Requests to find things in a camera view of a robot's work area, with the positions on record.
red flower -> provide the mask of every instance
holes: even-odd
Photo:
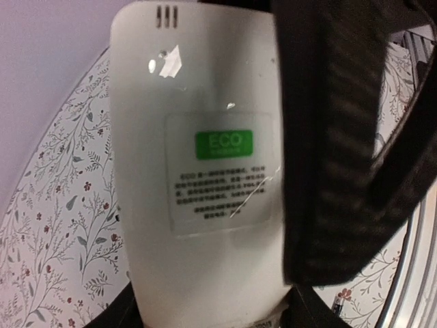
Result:
[[[338,297],[345,299],[346,301],[350,301],[352,295],[352,291],[350,289],[344,288],[341,292],[339,292]]]

green label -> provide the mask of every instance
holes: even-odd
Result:
[[[253,132],[250,130],[208,131],[196,134],[197,159],[231,159],[252,154]]]

